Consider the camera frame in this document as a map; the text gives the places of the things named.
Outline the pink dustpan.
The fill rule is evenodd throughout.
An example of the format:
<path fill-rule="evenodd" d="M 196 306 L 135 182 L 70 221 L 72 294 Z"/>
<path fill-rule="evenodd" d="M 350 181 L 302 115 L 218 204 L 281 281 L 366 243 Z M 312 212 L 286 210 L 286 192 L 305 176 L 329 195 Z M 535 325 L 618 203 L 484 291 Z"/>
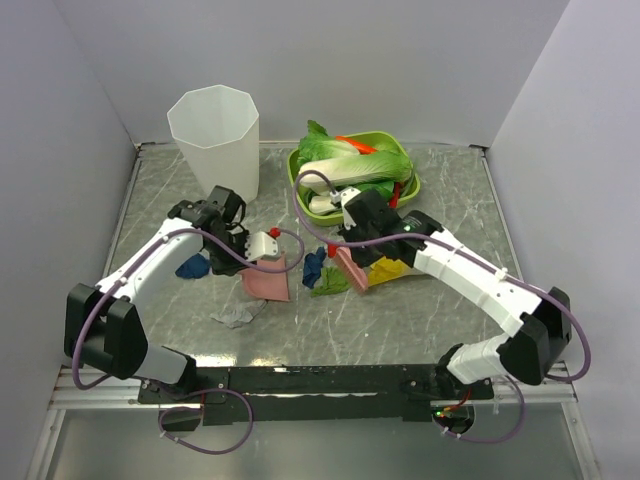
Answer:
<path fill-rule="evenodd" d="M 256 299 L 289 301 L 287 273 L 265 273 L 253 268 L 239 272 L 245 292 Z"/>

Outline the pink hand brush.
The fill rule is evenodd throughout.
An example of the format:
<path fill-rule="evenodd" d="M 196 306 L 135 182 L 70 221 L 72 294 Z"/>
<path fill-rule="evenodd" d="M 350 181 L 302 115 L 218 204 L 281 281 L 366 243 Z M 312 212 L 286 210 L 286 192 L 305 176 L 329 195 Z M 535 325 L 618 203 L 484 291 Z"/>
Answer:
<path fill-rule="evenodd" d="M 335 255 L 333 256 L 333 262 L 349 281 L 351 287 L 358 293 L 362 294 L 368 289 L 369 282 L 367 274 L 354 262 L 348 248 L 337 247 Z"/>

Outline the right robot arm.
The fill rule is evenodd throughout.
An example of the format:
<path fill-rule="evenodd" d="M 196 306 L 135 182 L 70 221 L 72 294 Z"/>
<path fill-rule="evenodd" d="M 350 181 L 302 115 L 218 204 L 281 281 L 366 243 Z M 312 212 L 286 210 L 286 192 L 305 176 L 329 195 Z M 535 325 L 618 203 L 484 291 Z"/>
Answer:
<path fill-rule="evenodd" d="M 569 296 L 520 284 L 480 257 L 440 222 L 418 210 L 400 216 L 375 190 L 349 187 L 334 195 L 343 213 L 340 236 L 349 245 L 349 269 L 387 258 L 431 276 L 470 301 L 500 328 L 500 334 L 452 347 L 440 360 L 438 390 L 459 398 L 472 383 L 509 375 L 539 385 L 569 344 Z"/>

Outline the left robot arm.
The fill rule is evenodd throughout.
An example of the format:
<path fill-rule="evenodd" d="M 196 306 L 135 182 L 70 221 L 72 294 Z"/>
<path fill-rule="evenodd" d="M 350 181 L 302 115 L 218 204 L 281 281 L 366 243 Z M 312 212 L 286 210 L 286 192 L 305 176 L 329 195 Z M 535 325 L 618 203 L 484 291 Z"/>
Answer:
<path fill-rule="evenodd" d="M 152 344 L 140 313 L 160 288 L 191 257 L 206 250 L 214 275 L 233 276 L 247 266 L 249 233 L 241 222 L 244 200 L 216 186 L 208 198 L 174 205 L 154 236 L 122 267 L 96 285 L 76 285 L 66 303 L 64 352 L 80 390 L 90 384 L 80 368 L 91 366 L 106 378 L 139 378 L 162 383 L 176 402 L 192 398 L 198 387 L 195 360 Z"/>

